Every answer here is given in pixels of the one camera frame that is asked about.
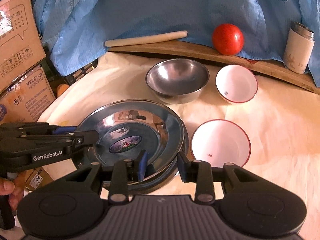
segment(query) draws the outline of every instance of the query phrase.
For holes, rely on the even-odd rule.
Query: metal plate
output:
[[[113,166],[122,159],[135,159],[142,149],[148,152],[145,179],[169,166],[184,141],[183,122],[170,108],[147,100],[124,100],[103,106],[86,117],[76,131],[96,130],[97,145],[82,159],[73,159],[77,168],[92,162]]]
[[[184,142],[180,151],[183,152],[185,155],[187,155],[189,150],[189,137],[188,137],[187,129],[184,124],[183,124],[183,128],[184,128],[185,136],[184,136]],[[169,164],[167,168],[165,168],[163,171],[159,172],[157,175],[153,176],[152,178],[147,179],[140,183],[128,185],[129,195],[149,194],[163,187],[164,185],[168,184],[178,174],[179,174],[179,171],[177,167],[177,157],[175,157],[174,160]],[[104,183],[105,189],[108,190],[109,185],[110,185],[109,182],[105,182]]]

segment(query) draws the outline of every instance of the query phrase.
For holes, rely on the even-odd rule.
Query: white rolling pin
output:
[[[138,44],[150,44],[162,41],[172,41],[182,39],[188,36],[187,31],[179,31],[172,33],[163,33],[158,35],[143,36],[137,38],[109,40],[105,42],[106,47],[130,46]]]

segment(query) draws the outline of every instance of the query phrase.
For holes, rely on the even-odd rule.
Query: blue fabric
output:
[[[292,21],[313,29],[316,43],[320,40],[317,4],[319,0],[33,0],[33,10],[42,42],[66,76],[102,56],[106,40],[187,30],[183,41],[212,47],[212,32],[222,23],[235,24],[244,33],[238,56],[282,61]],[[317,86],[319,46],[309,62]]]

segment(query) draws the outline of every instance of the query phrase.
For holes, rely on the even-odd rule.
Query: white bowl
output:
[[[212,167],[234,163],[243,167],[251,154],[248,135],[237,124],[215,119],[200,125],[191,138],[191,153],[196,160],[209,162]]]
[[[240,65],[228,65],[219,70],[216,77],[219,94],[230,103],[250,101],[258,91],[254,74]]]

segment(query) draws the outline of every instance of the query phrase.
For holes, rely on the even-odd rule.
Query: wooden plank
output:
[[[168,54],[182,57],[199,58],[225,64],[242,65],[252,71],[281,79],[290,84],[320,95],[320,88],[315,86],[311,75],[301,75],[292,72],[291,70],[284,68],[284,65],[276,60],[253,61],[238,56],[224,56],[213,48],[183,41],[165,41],[153,44],[113,47],[108,51]]]

